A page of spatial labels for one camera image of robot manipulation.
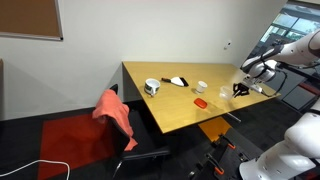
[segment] cork board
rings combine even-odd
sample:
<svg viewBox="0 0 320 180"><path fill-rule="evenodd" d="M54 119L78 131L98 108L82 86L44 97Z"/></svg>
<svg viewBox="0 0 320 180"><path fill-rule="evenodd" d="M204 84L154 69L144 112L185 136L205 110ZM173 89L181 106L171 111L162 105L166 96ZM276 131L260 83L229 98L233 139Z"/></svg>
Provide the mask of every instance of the cork board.
<svg viewBox="0 0 320 180"><path fill-rule="evenodd" d="M57 0L0 0L0 35L62 40Z"/></svg>

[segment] table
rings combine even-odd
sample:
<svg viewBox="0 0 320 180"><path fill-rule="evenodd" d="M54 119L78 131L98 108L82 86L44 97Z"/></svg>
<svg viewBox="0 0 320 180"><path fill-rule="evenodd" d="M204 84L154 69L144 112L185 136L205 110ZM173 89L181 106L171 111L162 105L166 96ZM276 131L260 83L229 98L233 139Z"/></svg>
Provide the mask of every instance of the table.
<svg viewBox="0 0 320 180"><path fill-rule="evenodd" d="M148 106L162 133L209 120L213 117L268 100L266 96L251 91L249 96L240 96L229 101L219 97L220 87L240 82L242 72L231 64L171 63L171 62L123 62L124 68L132 78L136 88ZM155 97L144 91L147 78L184 77L189 87L179 87L161 82ZM194 92L198 81L204 81L208 87L202 94ZM275 91L261 84L267 94ZM205 109L196 106L193 101L201 98L208 103Z"/></svg>

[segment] red cloth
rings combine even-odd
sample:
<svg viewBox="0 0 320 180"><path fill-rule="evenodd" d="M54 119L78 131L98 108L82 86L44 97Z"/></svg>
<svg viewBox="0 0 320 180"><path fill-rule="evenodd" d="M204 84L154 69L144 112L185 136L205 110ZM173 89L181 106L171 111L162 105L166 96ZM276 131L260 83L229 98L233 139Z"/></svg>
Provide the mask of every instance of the red cloth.
<svg viewBox="0 0 320 180"><path fill-rule="evenodd" d="M93 111L93 119L97 119L100 123L105 123L105 116L114 118L119 126L129 135L130 141L125 151L130 151L138 143L132 138L133 130L130 126L129 108L123 104L118 95L113 90L106 90L100 97L96 109Z"/></svg>

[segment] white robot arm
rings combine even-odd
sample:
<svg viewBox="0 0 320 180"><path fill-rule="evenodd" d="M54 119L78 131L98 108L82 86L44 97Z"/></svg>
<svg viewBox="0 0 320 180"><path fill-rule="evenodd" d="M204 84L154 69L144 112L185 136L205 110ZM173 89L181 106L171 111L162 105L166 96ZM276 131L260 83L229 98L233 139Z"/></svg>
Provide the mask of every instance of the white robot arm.
<svg viewBox="0 0 320 180"><path fill-rule="evenodd" d="M319 58L320 30L317 30L296 42L276 47L262 56L246 60L241 69L248 76L239 84L262 93L262 89L256 85L256 82L272 79L275 76L277 62L301 65ZM241 95L241 89L235 90L235 97L237 94ZM240 174L244 180L282 180L312 169L316 164L320 164L319 137L320 100L285 132L283 141L271 147L260 157L242 163L239 167Z"/></svg>

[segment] wall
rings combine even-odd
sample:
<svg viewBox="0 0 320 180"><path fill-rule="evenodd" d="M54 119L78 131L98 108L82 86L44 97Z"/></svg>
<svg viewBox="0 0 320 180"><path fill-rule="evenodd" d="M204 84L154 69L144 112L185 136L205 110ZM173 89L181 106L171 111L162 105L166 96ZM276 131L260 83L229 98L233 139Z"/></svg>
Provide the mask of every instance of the wall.
<svg viewBox="0 0 320 180"><path fill-rule="evenodd" d="M63 42L0 37L2 119L92 107L104 89L122 87L123 60L239 66L285 3L59 0Z"/></svg>

